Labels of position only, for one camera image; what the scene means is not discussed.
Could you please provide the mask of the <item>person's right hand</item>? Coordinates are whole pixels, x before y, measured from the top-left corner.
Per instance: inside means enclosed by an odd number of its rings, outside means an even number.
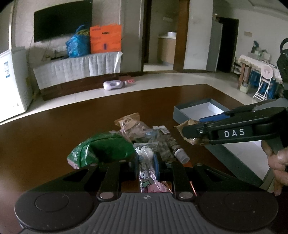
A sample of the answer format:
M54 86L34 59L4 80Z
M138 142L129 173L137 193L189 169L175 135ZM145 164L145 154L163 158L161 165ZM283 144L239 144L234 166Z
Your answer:
M264 140L261 146L267 155L267 162L274 174L274 194L280 195L284 186L287 186L288 173L285 171L287 166L287 147L274 154L272 148Z

